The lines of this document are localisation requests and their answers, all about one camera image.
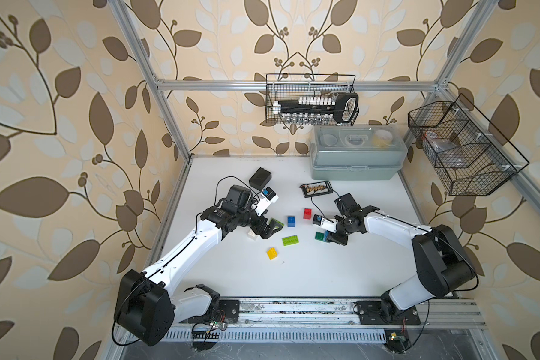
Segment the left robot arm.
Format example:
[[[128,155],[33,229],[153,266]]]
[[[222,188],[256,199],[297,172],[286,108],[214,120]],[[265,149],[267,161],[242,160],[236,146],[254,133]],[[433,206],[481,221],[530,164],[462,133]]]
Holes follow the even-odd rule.
[[[196,216],[189,234],[143,271],[130,270],[121,279],[113,316],[121,326],[148,346],[162,340],[174,323],[214,314],[219,295],[207,286],[196,285],[175,296],[187,273],[214,246],[239,227],[248,227],[262,239],[282,230],[265,212],[278,195],[267,187],[258,198],[247,187],[234,185],[228,195]]]

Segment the dark blue lego brick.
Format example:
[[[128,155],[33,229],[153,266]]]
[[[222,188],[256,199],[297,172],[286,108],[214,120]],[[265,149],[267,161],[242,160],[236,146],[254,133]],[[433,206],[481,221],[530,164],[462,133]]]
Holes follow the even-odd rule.
[[[287,217],[287,226],[288,227],[295,227],[296,226],[296,218],[294,216],[288,216]]]

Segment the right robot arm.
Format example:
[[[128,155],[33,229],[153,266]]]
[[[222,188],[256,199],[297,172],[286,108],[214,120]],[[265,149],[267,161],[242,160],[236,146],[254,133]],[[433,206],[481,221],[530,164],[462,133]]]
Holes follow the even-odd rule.
[[[325,230],[325,240],[347,245],[354,233],[372,233],[412,251],[415,274],[381,295],[386,317],[395,317],[429,299],[442,298],[477,277],[477,271],[454,231],[445,225],[414,225],[360,206],[349,193],[334,201],[339,215],[315,214],[313,224]]]

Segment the red lego brick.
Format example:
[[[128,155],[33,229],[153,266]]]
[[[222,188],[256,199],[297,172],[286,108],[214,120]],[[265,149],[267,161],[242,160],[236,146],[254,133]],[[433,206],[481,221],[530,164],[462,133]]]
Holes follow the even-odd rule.
[[[312,210],[311,210],[310,208],[305,208],[305,209],[304,209],[303,218],[304,218],[305,220],[310,220],[310,219],[312,219]]]

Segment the dark green lego brick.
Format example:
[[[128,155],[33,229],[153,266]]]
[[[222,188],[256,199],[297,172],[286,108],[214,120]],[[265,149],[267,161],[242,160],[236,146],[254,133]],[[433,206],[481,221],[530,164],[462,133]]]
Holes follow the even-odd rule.
[[[315,239],[317,241],[324,242],[325,241],[325,233],[324,232],[316,232]]]

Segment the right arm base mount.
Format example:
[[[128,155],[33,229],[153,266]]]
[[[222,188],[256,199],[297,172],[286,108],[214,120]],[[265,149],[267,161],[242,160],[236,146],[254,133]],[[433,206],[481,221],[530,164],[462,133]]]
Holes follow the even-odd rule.
[[[386,301],[357,301],[353,310],[363,326],[419,326],[422,324],[415,307],[399,310]]]

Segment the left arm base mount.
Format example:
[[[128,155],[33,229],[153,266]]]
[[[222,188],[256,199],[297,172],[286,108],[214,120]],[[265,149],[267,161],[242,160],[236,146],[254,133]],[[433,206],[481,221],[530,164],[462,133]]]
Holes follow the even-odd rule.
[[[236,324],[239,320],[239,315],[240,301],[237,299],[222,298],[213,301],[204,315],[193,316],[183,320],[182,323],[225,322],[228,324]]]

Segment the white lego brick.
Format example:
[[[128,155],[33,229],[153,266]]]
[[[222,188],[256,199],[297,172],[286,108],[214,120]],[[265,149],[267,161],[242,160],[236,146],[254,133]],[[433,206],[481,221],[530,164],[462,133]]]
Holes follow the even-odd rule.
[[[258,238],[258,235],[252,229],[248,231],[247,236],[249,239],[254,240],[254,241],[256,241]]]

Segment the yellow lego brick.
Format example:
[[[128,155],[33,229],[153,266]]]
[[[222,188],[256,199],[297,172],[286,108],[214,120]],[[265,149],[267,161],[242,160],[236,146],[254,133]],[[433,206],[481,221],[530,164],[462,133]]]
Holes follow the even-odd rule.
[[[274,247],[271,247],[270,249],[268,249],[266,254],[270,260],[273,260],[278,257],[278,252]]]

